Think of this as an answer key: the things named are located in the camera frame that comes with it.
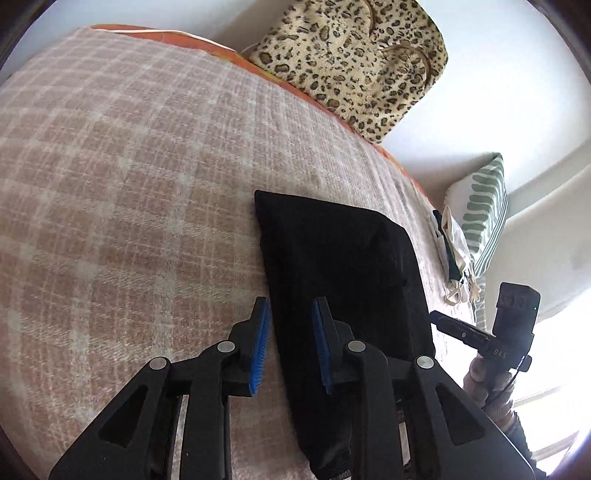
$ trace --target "green striped pillow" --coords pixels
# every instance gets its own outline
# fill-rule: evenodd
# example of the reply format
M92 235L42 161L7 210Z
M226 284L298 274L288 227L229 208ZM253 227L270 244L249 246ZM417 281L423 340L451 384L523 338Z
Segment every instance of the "green striped pillow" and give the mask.
M503 157L497 154L488 165L453 184L445 203L462 226L478 278L491 263L509 210Z

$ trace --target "white wall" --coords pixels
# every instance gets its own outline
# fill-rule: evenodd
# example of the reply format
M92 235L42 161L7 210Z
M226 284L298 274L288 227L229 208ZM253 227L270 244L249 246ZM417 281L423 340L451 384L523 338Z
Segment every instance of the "white wall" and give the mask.
M514 217L560 188L591 164L591 140L511 193L509 217Z
M486 272L487 319L495 317L502 281L539 291L541 318L591 287L590 210L591 166L587 166L507 223Z
M0 83L76 27L127 23L185 30L241 50L295 0L57 0L29 29ZM527 0L421 0L450 55L438 84L384 147L436 204L447 186L505 157L509 191L591 138L591 86L558 33Z

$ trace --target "cloth bag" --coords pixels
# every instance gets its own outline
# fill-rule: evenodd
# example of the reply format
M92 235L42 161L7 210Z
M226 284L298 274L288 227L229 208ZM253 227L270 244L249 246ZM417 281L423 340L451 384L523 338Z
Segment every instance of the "cloth bag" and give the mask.
M322 386L311 304L385 355L435 355L427 300L406 230L381 213L255 192L285 390L300 449L319 480L350 476L354 404Z
M380 142L441 76L447 51L407 0L300 0L249 60Z

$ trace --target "sleeve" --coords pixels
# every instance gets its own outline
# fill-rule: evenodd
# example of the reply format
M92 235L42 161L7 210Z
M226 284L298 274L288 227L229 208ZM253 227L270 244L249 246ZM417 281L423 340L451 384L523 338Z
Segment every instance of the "sleeve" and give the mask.
M511 426L509 430L507 430L507 432L505 432L505 435L515 446L515 448L519 450L520 454L522 454L523 457L531 465L535 473L536 480L546 478L545 472L536 467L536 461L532 458L532 453L530 452L530 449L527 446L525 432L523 431L523 427L521 426L521 421L519 420L519 415L517 415L517 413L515 413L515 423Z

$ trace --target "window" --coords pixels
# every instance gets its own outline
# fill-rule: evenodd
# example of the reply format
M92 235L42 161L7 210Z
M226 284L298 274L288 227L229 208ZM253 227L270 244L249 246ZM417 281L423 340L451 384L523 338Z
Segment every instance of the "window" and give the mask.
M534 328L530 371L519 375L513 394L538 466L552 472L589 425L591 290Z

